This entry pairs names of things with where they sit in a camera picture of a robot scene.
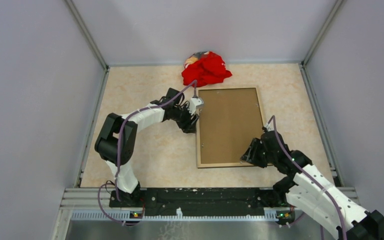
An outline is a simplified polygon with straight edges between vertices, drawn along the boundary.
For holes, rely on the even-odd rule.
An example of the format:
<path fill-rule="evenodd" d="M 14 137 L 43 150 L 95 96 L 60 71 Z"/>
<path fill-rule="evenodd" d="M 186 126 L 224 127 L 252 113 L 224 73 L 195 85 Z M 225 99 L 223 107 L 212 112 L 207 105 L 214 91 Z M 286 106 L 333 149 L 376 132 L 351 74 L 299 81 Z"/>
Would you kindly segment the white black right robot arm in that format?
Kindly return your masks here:
<path fill-rule="evenodd" d="M 335 239 L 384 240 L 384 216 L 347 197 L 303 152 L 290 150 L 279 133 L 266 131 L 252 139 L 241 161 L 261 168 L 273 165 L 285 174 L 273 185 L 274 202 L 299 208 Z"/>

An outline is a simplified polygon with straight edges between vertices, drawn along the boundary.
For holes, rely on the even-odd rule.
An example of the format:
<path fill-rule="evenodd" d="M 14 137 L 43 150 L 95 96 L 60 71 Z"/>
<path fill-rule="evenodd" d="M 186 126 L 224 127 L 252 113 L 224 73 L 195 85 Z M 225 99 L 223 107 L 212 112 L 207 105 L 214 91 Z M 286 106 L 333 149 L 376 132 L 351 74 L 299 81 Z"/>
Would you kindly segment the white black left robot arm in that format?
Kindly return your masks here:
<path fill-rule="evenodd" d="M 98 134 L 94 150 L 109 166 L 115 187 L 115 199 L 133 207 L 140 201 L 140 183 L 135 176 L 132 158 L 137 134 L 151 125 L 175 121 L 185 134 L 194 134 L 199 109 L 204 101 L 197 95 L 185 100 L 182 91 L 170 88 L 165 96 L 131 113 L 110 113 Z"/>

